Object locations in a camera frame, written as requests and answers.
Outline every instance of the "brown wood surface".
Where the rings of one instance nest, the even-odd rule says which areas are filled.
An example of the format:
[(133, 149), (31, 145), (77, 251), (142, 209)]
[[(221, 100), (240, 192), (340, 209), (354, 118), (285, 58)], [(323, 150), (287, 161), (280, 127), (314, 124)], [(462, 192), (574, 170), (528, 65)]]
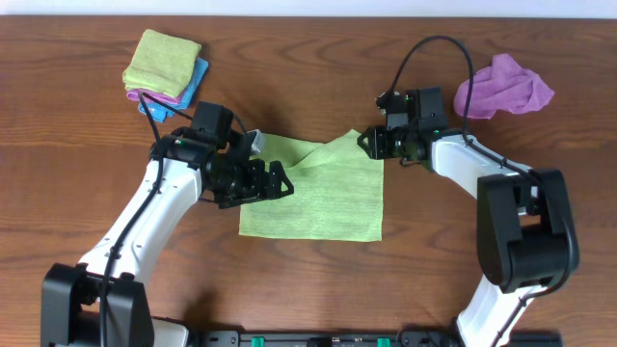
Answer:
[[(0, 345), (39, 342), (44, 274), (89, 250), (143, 177), (152, 135), (124, 97), (121, 74), (146, 28), (204, 45), (211, 66), (198, 99), (223, 103), (249, 128), (319, 142), (384, 121), (373, 100), (423, 37), (464, 40), (476, 68), (510, 53), (542, 76), (554, 99), (538, 113), (497, 113), (470, 126), (513, 160), (563, 172), (581, 250), (568, 285), (534, 302), (518, 328), (558, 329), (568, 346), (614, 343), (617, 22), (4, 16)], [(399, 86), (440, 85), (452, 112), (466, 78), (461, 53), (436, 42), (411, 59)], [(160, 129), (182, 124), (176, 117)], [(151, 312), (200, 328), (447, 325), (481, 277), (475, 201), (420, 167), (388, 161), (385, 171), (383, 242), (240, 237), (239, 209), (192, 207), (151, 279)]]

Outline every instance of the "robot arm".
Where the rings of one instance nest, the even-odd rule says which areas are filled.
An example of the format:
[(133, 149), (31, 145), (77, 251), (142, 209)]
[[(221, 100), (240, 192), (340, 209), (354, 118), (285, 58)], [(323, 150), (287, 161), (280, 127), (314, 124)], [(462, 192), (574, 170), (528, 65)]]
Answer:
[[(124, 208), (114, 225), (103, 238), (79, 260), (91, 274), (103, 275), (109, 249), (116, 243), (124, 226), (135, 214), (152, 189), (158, 161), (151, 160), (137, 192)], [(111, 277), (131, 274), (135, 281), (148, 285), (154, 265), (174, 232), (180, 218), (201, 195), (200, 170), (189, 168), (185, 162), (164, 159), (163, 182), (142, 217), (127, 235), (119, 257), (114, 262)]]
[[(100, 319), (107, 320), (109, 346), (184, 347), (188, 330), (179, 324), (150, 317), (145, 286), (175, 226), (203, 191), (212, 192), (220, 208), (293, 194), (282, 164), (250, 160), (260, 152), (258, 130), (239, 134), (231, 130), (233, 113), (220, 105), (201, 102), (191, 127), (182, 127), (154, 144), (146, 175), (137, 192), (111, 229), (86, 253), (76, 267), (55, 264), (43, 281), (40, 345), (99, 345)], [(225, 153), (220, 149), (227, 148)], [(85, 312), (105, 282), (110, 250), (135, 216), (158, 176), (161, 185), (122, 240), (112, 259), (108, 314)]]
[[(484, 276), (469, 306), (458, 316), (457, 329), (466, 346), (508, 344), (512, 328), (532, 299), (523, 297), (555, 285), (568, 263), (566, 232), (573, 244), (571, 270), (578, 265), (565, 181), (557, 170), (534, 171), (508, 161), (509, 166), (533, 174), (544, 191), (501, 162), (503, 156), (459, 130), (449, 129), (439, 88), (395, 93), (382, 105), (386, 126), (373, 126), (358, 139), (372, 159), (416, 161), (453, 180), (478, 200), (477, 251)], [(548, 201), (551, 194), (558, 199)], [(522, 227), (521, 215), (539, 215), (540, 224)]]

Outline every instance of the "black bracket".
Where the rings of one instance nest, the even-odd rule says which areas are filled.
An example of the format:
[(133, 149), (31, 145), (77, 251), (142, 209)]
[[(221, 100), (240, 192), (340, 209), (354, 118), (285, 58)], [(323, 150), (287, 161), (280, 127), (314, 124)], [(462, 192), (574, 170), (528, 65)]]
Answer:
[[(164, 156), (186, 162), (201, 172), (201, 192), (210, 191), (220, 208), (274, 200), (294, 192), (280, 162), (251, 160), (256, 132), (240, 134), (231, 129), (234, 114), (227, 108), (200, 102), (191, 127), (180, 127), (161, 138), (150, 158)], [(227, 147), (225, 153), (219, 149)]]
[[(54, 264), (42, 283), (40, 346), (92, 345), (100, 335), (100, 316), (83, 311), (99, 293), (101, 276), (84, 267)], [(130, 277), (113, 279), (107, 295), (107, 340), (109, 346), (151, 347), (154, 328), (142, 283)]]
[(371, 159), (402, 158), (421, 162), (432, 170), (431, 145), (448, 131), (447, 115), (443, 110), (442, 90), (439, 87), (395, 93), (381, 103), (386, 125), (371, 126), (358, 138)]

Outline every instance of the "pink towel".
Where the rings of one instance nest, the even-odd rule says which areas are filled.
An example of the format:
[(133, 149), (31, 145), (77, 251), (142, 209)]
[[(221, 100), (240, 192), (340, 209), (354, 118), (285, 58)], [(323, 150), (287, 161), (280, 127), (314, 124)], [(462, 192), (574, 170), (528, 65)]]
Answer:
[[(463, 116), (469, 80), (463, 82), (454, 96), (454, 111)], [(515, 115), (539, 111), (555, 94), (540, 76), (520, 67), (509, 54), (497, 54), (493, 64), (473, 77), (469, 117), (488, 120), (496, 110)]]
[(137, 96), (138, 91), (141, 91), (142, 93), (148, 93), (159, 101), (172, 104), (171, 106), (179, 104), (180, 100), (182, 100), (182, 95), (184, 94), (184, 92), (182, 92), (177, 97), (171, 97), (164, 93), (155, 93), (151, 90), (138, 88), (138, 89), (132, 89), (132, 90), (126, 91), (126, 98), (128, 98), (131, 101), (139, 101), (139, 96)]

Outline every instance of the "green towel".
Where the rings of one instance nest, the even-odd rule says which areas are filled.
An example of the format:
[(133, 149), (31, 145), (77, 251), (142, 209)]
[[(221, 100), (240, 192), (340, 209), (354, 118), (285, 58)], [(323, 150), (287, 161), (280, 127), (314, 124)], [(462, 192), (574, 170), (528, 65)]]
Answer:
[(242, 205), (240, 234), (280, 239), (380, 241), (384, 161), (371, 160), (351, 130), (327, 144), (265, 135), (258, 156), (279, 160), (295, 192)]
[(200, 44), (147, 29), (122, 74), (124, 87), (177, 97), (191, 80), (200, 49)]

